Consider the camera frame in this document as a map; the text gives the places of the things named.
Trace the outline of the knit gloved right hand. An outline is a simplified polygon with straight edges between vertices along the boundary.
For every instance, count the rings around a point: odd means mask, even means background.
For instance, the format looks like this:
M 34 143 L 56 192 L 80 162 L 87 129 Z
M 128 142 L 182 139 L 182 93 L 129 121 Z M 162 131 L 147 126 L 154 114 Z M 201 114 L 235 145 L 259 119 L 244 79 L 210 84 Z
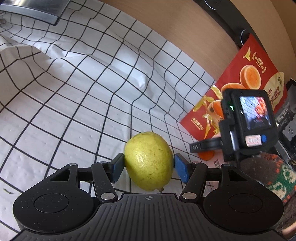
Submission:
M 260 153 L 243 160 L 240 169 L 295 208 L 295 171 L 278 155 Z

